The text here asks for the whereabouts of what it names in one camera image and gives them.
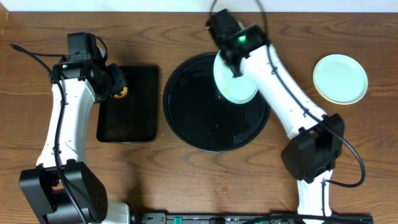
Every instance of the wooden table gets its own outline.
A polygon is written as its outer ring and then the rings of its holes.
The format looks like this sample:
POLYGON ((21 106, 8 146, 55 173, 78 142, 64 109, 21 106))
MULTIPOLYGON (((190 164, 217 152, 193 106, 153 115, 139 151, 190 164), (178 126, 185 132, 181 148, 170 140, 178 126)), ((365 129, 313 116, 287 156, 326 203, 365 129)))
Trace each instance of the wooden table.
MULTIPOLYGON (((216 47, 205 29, 207 13, 22 13, 12 12, 0 41, 0 220, 37 223, 19 188, 21 170, 34 168, 52 109, 45 70, 12 50, 16 42, 34 52, 67 53, 67 34, 92 32, 109 48, 108 63, 157 64, 160 90, 186 59, 216 47)), ((238 14, 261 24, 259 14, 238 14)), ((398 15, 273 13, 270 36, 298 84, 329 114, 339 113, 345 137, 363 158, 368 175, 357 189, 331 186, 331 208, 371 213, 376 223, 398 220, 398 15), (329 54, 355 58, 367 71, 366 96, 353 105, 324 100, 312 83, 315 64, 329 54)), ((44 58, 52 67, 57 58, 44 58)), ((96 140, 98 105, 88 124, 88 165, 111 199, 183 213, 267 213, 297 209, 295 180, 280 152, 288 139, 275 114, 250 144, 227 153, 194 149, 168 126, 159 101, 154 142, 105 144, 96 140)), ((343 149, 334 180, 355 182, 359 166, 343 149)))

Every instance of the small plate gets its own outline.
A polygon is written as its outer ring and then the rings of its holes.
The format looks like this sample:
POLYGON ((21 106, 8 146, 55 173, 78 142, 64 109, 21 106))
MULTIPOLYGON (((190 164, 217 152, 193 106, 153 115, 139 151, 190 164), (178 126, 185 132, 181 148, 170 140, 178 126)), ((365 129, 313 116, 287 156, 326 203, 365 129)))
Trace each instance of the small plate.
POLYGON ((321 59, 313 71, 313 83, 326 100, 348 105, 358 102, 368 89, 368 76, 354 59, 340 54, 321 59))
POLYGON ((257 84, 247 75, 235 78, 232 71, 224 64, 220 52, 214 61, 214 79, 220 93, 230 102, 243 104, 256 95, 257 84))

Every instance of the black tray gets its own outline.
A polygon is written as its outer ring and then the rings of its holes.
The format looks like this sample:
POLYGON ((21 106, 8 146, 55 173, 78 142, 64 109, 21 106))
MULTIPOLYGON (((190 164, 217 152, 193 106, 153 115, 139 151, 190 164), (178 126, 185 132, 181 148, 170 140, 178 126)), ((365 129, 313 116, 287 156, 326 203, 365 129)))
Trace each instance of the black tray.
POLYGON ((99 106, 97 139, 100 142, 145 142, 156 137, 159 72, 157 67, 120 66, 127 80, 127 95, 99 106))

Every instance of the green connector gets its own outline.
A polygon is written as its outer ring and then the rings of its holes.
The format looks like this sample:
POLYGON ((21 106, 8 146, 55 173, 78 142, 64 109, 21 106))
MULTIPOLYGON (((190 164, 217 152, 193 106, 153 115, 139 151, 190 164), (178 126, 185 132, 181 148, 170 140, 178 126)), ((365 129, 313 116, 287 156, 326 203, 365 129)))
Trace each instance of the green connector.
POLYGON ((174 224, 182 224, 182 217, 174 217, 174 224))

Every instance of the green led light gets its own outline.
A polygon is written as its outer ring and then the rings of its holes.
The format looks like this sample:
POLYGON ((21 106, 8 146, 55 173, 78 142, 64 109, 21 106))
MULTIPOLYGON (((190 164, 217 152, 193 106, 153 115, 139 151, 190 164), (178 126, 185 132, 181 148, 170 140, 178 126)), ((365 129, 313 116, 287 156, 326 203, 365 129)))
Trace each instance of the green led light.
POLYGON ((240 37, 238 37, 238 40, 240 42, 245 42, 246 41, 246 36, 245 35, 244 36, 240 36, 240 37))

